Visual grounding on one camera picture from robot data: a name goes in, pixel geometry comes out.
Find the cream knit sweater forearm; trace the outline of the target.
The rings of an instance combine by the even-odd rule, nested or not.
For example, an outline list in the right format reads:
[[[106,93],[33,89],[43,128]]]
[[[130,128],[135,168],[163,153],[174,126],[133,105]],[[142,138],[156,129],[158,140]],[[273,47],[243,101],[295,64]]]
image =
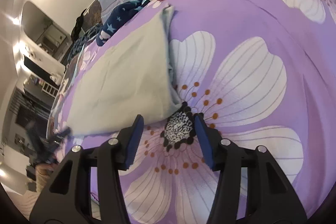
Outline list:
[[[41,194],[43,188],[46,186],[48,180],[50,179],[49,174],[41,174],[38,173],[37,175],[37,188],[36,192],[27,191],[24,195],[19,196],[15,202],[15,206],[18,210],[27,218],[29,219],[30,214],[33,210],[33,207]]]

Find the person's left hand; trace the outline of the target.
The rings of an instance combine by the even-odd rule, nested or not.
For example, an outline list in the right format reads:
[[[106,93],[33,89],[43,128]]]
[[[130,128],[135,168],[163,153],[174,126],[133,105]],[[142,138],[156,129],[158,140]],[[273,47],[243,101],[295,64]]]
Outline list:
[[[39,181],[42,180],[48,180],[54,170],[56,169],[57,165],[55,163],[53,164],[47,164],[47,163],[40,163],[35,166],[35,175],[36,179]]]

